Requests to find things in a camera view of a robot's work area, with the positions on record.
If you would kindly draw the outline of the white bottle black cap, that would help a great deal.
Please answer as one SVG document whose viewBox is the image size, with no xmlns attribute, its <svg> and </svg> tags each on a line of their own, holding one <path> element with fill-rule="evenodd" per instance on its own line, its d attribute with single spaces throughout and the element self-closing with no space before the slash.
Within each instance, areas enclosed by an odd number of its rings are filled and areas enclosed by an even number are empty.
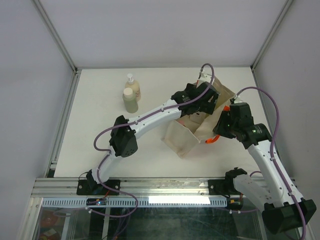
<svg viewBox="0 0 320 240">
<path fill-rule="evenodd" d="M 207 114 L 205 112 L 196 112 L 190 115 L 189 119 L 190 121 L 201 125 L 206 117 L 207 117 Z"/>
</svg>

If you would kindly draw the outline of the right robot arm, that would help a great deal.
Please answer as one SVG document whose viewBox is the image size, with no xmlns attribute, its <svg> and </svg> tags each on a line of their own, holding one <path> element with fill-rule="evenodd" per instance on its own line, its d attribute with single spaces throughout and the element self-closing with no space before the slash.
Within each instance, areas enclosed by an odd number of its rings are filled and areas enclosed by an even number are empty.
<svg viewBox="0 0 320 240">
<path fill-rule="evenodd" d="M 267 186 L 259 186 L 245 170 L 236 167 L 225 173 L 223 182 L 214 190 L 221 195 L 245 195 L 261 212 L 272 234 L 306 229 L 317 210 L 316 204 L 306 200 L 294 185 L 272 146 L 270 132 L 264 124 L 254 123 L 250 106 L 245 102 L 225 106 L 213 132 L 237 139 L 254 159 Z"/>
</svg>

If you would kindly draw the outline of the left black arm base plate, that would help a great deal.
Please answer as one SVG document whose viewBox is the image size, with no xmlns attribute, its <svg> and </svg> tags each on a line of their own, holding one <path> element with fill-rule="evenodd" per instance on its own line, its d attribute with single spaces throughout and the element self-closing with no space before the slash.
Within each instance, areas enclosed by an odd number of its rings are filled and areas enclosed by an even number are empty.
<svg viewBox="0 0 320 240">
<path fill-rule="evenodd" d="M 120 190 L 121 187 L 121 181 L 119 179 L 109 179 L 104 184 L 116 190 Z M 109 189 L 101 184 L 95 184 L 93 187 L 90 187 L 86 179 L 81 179 L 78 181 L 76 194 L 78 196 L 104 196 L 108 191 Z"/>
</svg>

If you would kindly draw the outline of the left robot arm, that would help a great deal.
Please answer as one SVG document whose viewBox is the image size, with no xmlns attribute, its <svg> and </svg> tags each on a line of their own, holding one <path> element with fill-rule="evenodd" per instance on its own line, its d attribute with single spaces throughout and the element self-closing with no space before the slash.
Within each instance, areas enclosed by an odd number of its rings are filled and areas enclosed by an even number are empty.
<svg viewBox="0 0 320 240">
<path fill-rule="evenodd" d="M 177 91 L 161 106 L 145 114 L 129 119 L 123 115 L 117 117 L 114 125 L 100 132 L 93 141 L 93 147 L 106 152 L 106 155 L 96 168 L 88 171 L 87 188 L 93 194 L 102 193 L 112 168 L 137 152 L 137 140 L 141 136 L 163 123 L 184 116 L 197 112 L 212 114 L 219 95 L 209 82 L 199 86 L 188 83 L 184 90 Z"/>
</svg>

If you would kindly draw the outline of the yellow bottle beige round cap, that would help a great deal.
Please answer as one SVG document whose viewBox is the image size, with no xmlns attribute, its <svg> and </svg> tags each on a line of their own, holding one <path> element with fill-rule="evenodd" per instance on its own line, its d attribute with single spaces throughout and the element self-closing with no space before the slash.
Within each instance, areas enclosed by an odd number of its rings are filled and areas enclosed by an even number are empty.
<svg viewBox="0 0 320 240">
<path fill-rule="evenodd" d="M 123 90 L 122 99 L 124 107 L 128 113 L 136 113 L 139 109 L 136 94 L 129 87 Z"/>
</svg>

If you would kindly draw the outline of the cream pump lotion bottle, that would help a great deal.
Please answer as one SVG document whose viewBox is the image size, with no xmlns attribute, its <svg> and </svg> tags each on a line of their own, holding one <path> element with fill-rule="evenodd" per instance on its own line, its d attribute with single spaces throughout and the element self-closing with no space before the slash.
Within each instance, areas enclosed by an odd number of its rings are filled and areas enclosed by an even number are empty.
<svg viewBox="0 0 320 240">
<path fill-rule="evenodd" d="M 139 82 L 133 77 L 133 74 L 127 74 L 127 82 L 125 83 L 126 88 L 131 88 L 133 93 L 136 96 L 136 100 L 141 100 L 141 90 Z"/>
</svg>

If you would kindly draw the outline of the beige canvas bag orange handles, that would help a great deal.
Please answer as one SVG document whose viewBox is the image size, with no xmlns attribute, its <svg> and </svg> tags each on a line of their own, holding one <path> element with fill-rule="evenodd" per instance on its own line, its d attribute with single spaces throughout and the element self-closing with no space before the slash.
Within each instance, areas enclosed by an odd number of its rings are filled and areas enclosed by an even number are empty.
<svg viewBox="0 0 320 240">
<path fill-rule="evenodd" d="M 218 140 L 213 129 L 218 123 L 224 106 L 230 105 L 230 99 L 235 96 L 235 93 L 224 86 L 217 77 L 214 77 L 212 85 L 219 93 L 213 114 L 207 114 L 202 124 L 190 121 L 189 115 L 172 120 L 162 138 L 162 141 L 180 158 L 184 158 L 199 144 L 211 144 Z"/>
</svg>

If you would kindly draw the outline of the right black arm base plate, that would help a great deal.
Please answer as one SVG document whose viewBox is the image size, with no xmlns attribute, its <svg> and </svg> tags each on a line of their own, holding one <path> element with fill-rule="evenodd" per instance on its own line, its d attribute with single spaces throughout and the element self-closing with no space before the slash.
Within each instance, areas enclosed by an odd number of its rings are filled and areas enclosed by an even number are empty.
<svg viewBox="0 0 320 240">
<path fill-rule="evenodd" d="M 209 195 L 222 195 L 228 197 L 231 195 L 241 194 L 235 189 L 234 184 L 231 180 L 209 179 L 207 183 Z"/>
</svg>

